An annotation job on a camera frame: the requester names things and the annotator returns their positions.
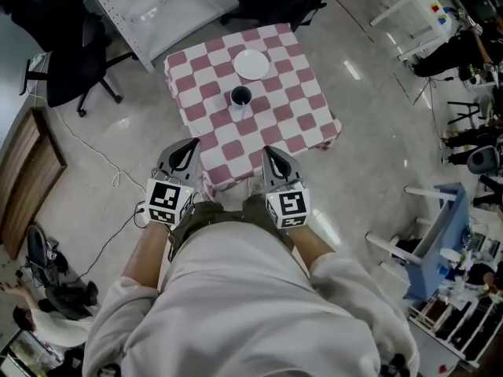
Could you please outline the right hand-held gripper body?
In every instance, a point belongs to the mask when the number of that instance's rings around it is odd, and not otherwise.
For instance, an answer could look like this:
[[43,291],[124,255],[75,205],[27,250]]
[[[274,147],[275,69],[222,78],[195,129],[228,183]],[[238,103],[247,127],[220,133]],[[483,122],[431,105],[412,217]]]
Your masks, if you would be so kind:
[[288,182],[265,195],[266,209],[278,229],[307,224],[310,217],[310,190],[303,179]]

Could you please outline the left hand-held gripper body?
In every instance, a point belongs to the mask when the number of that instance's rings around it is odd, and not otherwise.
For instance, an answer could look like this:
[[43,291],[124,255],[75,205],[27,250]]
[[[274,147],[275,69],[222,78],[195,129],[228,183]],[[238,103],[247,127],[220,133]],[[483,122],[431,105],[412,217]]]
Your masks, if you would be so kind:
[[148,180],[145,210],[151,221],[176,227],[193,204],[196,184],[183,181],[184,170],[161,170],[157,166]]

